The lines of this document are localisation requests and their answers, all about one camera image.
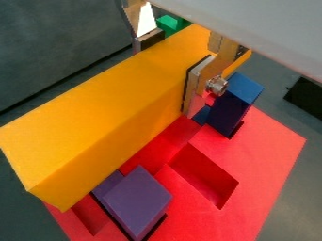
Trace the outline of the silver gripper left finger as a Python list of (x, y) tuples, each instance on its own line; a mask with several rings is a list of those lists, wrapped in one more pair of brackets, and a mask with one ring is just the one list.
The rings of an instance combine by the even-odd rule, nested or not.
[(164, 40), (164, 31), (158, 28), (152, 6), (147, 0), (115, 1), (131, 33), (136, 54)]

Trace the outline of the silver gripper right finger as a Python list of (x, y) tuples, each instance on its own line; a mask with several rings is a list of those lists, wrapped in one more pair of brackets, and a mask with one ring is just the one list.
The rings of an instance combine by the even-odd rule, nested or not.
[(206, 94), (221, 97), (227, 89), (227, 77), (249, 59), (249, 49), (237, 41), (211, 31), (210, 54), (186, 71), (182, 113), (191, 119), (203, 109)]

